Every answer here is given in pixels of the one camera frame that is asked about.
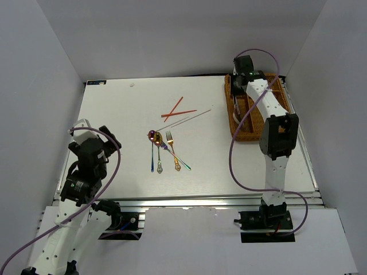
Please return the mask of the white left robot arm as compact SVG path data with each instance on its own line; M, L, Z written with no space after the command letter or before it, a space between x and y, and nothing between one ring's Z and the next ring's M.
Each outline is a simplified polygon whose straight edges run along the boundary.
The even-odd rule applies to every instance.
M77 160L70 166L60 194L56 229L48 234L46 244L22 274L77 274L85 252L105 229L120 225L121 214L113 201L95 203L106 189L107 163L121 144L105 126L91 127L86 119L77 121L69 130L73 137L69 150Z

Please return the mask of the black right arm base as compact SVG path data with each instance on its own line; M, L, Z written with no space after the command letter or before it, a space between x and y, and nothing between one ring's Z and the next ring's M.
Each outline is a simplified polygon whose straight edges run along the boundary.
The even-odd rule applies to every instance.
M293 223L287 204L266 205L257 211L241 211L233 222L241 230L242 243L286 243L295 242Z

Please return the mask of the silver chopstick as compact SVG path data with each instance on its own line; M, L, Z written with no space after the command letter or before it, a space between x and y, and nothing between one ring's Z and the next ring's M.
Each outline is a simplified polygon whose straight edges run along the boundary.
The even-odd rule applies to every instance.
M188 118L189 118L189 117L185 117L184 119L182 119L182 120L180 120L180 121L178 121L178 122L176 122L176 123L172 124L172 126L171 126L171 127L174 127L174 126L176 126L176 125L179 125L180 123L182 123L182 122L186 121Z
M180 124L183 124L183 123L185 123L185 122L187 122L187 121L190 121L190 120L195 119L195 118L197 118L197 117L199 117L199 116L201 116L201 115L204 115L204 114L206 114L206 113L210 112L211 110L212 110L212 109L209 109L209 110L207 110L207 111L204 111L204 112L201 112L201 113L199 113L199 114L197 114L197 115L194 115L193 117L188 118L186 121L184 121L184 122L182 122L182 123L180 123ZM156 131L158 132L158 131L161 131L161 130L163 130L163 129L170 128L170 127L172 126L172 124L173 124L173 123L171 123L171 124L169 124L168 126L165 126L165 127L163 127L163 128L157 129Z

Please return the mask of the purple iridescent spoon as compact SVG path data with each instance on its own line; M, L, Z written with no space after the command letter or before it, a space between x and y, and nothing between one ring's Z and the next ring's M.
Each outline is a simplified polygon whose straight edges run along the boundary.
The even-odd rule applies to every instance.
M154 136L155 131L150 130L148 133L149 140L151 141L151 172L154 172Z

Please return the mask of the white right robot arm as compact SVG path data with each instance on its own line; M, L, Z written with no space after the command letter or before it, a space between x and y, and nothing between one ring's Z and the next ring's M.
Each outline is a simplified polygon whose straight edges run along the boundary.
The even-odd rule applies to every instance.
M254 101L264 126L259 139L266 163L265 191L261 198L259 221L273 228L286 214L283 194L286 167L296 146L299 118L278 102L262 71L256 71L249 55L236 57L233 84Z

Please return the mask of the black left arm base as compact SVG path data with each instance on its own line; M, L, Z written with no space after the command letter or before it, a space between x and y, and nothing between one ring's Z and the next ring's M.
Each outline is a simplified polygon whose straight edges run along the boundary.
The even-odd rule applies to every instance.
M107 227L107 231L103 233L99 239L101 240L139 240L141 233L136 231L139 229L139 213L138 212L122 212L118 202L111 200L102 200L92 204L94 212L104 212L109 217L111 224Z

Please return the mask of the gold ornate rainbow spoon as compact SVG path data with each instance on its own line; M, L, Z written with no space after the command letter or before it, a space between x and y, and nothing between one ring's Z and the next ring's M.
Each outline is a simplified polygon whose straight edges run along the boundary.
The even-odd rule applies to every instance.
M160 147L162 143L162 136L159 132L154 134L154 144L157 146L158 151L158 161L157 161L157 173L161 174L163 172L161 157L160 157Z

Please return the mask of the woven wicker cutlery tray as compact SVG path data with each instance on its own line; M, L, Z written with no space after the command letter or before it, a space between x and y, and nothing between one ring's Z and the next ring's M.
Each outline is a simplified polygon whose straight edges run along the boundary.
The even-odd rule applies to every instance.
M233 120L233 97L231 95L231 74L227 74L224 80L224 93L227 102L227 111L229 117L229 128L233 135L238 125ZM282 78L278 78L271 87L273 95L276 97L279 104L288 112L291 109L284 91L284 82ZM241 118L247 113L250 107L253 106L254 101L248 96L236 96L239 104ZM248 115L244 124L241 126L235 141L237 142L256 142L260 139L264 127L264 120L258 108L254 108Z

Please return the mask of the blue table label sticker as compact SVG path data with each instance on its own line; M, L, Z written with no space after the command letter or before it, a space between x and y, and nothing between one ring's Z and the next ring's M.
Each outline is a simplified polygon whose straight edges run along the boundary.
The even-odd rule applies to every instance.
M106 85L106 80L89 80L87 85Z

